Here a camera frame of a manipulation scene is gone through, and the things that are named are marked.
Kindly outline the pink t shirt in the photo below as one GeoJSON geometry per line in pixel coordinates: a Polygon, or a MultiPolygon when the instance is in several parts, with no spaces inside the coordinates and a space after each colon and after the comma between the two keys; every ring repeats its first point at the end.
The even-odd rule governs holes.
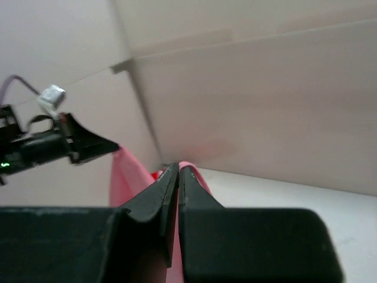
{"type": "Polygon", "coordinates": [[[147,221],[135,222],[123,215],[113,244],[110,280],[113,282],[184,282],[178,234],[178,179],[185,167],[207,193],[211,190],[194,164],[180,162],[168,171],[167,184],[155,177],[126,149],[113,153],[110,205],[119,207],[151,185],[157,196],[142,206],[147,221]]]}

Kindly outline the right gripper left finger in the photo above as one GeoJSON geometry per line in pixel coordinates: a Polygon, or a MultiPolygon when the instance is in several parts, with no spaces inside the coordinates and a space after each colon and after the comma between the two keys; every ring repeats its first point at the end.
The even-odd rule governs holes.
{"type": "Polygon", "coordinates": [[[2,208],[1,281],[166,282],[178,171],[116,208],[2,208]]]}

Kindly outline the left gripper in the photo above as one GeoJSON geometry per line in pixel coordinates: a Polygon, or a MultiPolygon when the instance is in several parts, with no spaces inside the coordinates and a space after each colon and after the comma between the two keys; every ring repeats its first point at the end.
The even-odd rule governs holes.
{"type": "Polygon", "coordinates": [[[118,143],[83,127],[71,113],[59,113],[54,123],[57,159],[68,158],[71,164],[84,164],[120,149],[118,143]]]}

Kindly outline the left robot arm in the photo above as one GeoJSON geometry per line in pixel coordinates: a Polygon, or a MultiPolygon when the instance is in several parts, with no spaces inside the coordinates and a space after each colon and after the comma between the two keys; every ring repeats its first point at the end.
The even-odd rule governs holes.
{"type": "Polygon", "coordinates": [[[85,164],[120,150],[119,144],[101,137],[77,122],[71,113],[33,117],[27,130],[21,129],[10,104],[1,107],[1,185],[11,176],[34,167],[67,158],[71,164],[85,164]],[[29,134],[32,123],[51,120],[46,131],[29,134]]]}

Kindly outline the red t shirt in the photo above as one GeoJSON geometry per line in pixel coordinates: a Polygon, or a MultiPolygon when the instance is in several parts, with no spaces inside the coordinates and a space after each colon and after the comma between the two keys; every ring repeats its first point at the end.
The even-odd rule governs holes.
{"type": "Polygon", "coordinates": [[[163,171],[159,170],[159,171],[151,173],[151,176],[153,177],[154,180],[157,180],[162,175],[162,173],[163,171]]]}

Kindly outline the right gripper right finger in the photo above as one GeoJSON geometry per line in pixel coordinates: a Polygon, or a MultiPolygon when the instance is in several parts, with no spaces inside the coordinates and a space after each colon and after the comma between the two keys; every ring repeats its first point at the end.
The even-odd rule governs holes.
{"type": "Polygon", "coordinates": [[[180,171],[186,282],[342,282],[328,229],[311,210],[225,208],[191,168],[180,171]]]}

